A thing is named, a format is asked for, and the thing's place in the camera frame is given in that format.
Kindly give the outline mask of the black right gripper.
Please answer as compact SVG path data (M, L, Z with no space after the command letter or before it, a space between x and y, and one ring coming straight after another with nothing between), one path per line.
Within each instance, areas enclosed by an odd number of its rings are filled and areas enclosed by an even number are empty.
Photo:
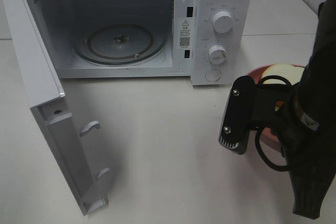
M298 85L245 83L249 118L246 131L268 127L275 132L301 132L293 114L293 97Z

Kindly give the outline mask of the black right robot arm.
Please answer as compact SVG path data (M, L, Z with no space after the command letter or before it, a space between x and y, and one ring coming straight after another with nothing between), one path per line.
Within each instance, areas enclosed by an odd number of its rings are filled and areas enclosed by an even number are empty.
M293 213L310 219L319 218L335 177L335 0L319 5L318 20L312 55L280 110L287 125L276 134L286 165L274 164L263 152L263 127L257 128L255 136L261 159L270 168L290 175Z

